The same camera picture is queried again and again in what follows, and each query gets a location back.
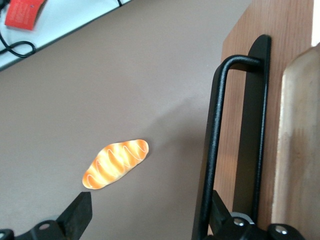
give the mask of wooden board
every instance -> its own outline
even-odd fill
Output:
[[[280,116],[282,75],[285,67],[312,41],[313,0],[254,0],[223,43],[222,60],[234,54],[247,55],[255,39],[272,37],[269,93],[266,113],[264,163],[258,226],[265,229],[274,219],[274,189]],[[218,163],[214,188],[231,211],[239,150],[245,73],[228,75]]]

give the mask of black metal handle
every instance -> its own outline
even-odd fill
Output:
[[[233,208],[245,208],[245,210],[237,211],[250,215],[253,221],[257,219],[264,146],[270,48],[271,38],[267,35],[261,35],[252,45],[248,56],[230,56],[221,63],[214,73],[192,240],[202,240],[208,232],[226,82],[230,69],[248,72],[245,81]],[[249,163],[250,166],[254,167],[249,167],[250,170],[248,172],[247,169],[241,169],[244,163]],[[245,181],[245,187],[239,186],[239,179],[243,180],[243,178],[249,179],[249,183]],[[237,201],[240,195],[239,193],[241,193],[242,196],[246,196],[249,201],[243,201],[243,197],[241,196],[239,201]],[[248,202],[250,202],[249,213],[247,209]]]

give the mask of wooden panel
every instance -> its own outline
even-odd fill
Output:
[[[223,43],[222,59],[248,54],[255,39],[272,37],[269,94],[266,113],[264,163],[259,208],[259,227],[273,216],[277,142],[282,75],[288,63],[311,46],[313,0],[254,0]],[[239,150],[245,74],[229,73],[214,188],[231,211]]]
[[[272,221],[320,239],[320,44],[284,71]]]

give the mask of white shelf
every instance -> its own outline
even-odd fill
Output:
[[[119,7],[117,0],[48,0],[32,31],[5,26],[8,7],[1,12],[0,31],[5,41],[11,45],[18,41],[29,41],[37,49],[52,44],[70,32]],[[25,54],[30,46],[22,45],[14,49]],[[0,71],[22,60],[10,52],[0,55]]]

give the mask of bread roll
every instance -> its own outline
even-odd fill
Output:
[[[88,189],[101,189],[122,178],[141,163],[148,152],[148,143],[141,139],[110,144],[95,157],[82,183]]]

